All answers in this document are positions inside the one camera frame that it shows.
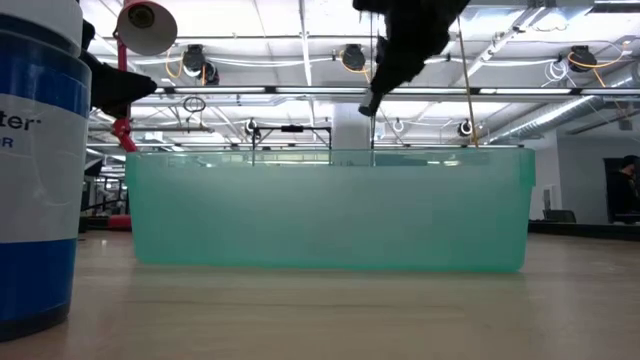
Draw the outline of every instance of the green plastic container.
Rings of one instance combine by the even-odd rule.
[[[514,272],[534,153],[522,148],[127,156],[149,264]]]

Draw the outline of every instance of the ceiling pipe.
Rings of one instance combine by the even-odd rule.
[[[625,66],[604,81],[610,88],[640,87],[640,73],[638,62]],[[534,134],[542,134],[575,119],[589,115],[605,108],[607,101],[602,96],[589,95],[569,100],[561,104],[551,104],[533,111],[516,121],[491,131],[491,136],[485,136],[481,142],[502,143],[514,136],[519,138]]]

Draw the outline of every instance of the wooden floor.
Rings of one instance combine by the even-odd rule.
[[[0,359],[640,358],[640,244],[533,236],[518,275],[137,265],[79,244],[69,321]]]

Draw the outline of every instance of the black chair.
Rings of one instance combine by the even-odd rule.
[[[544,210],[544,219],[548,222],[576,224],[576,214],[571,210]]]

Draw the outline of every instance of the bucket label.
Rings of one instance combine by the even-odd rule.
[[[0,243],[78,236],[87,121],[0,94]]]

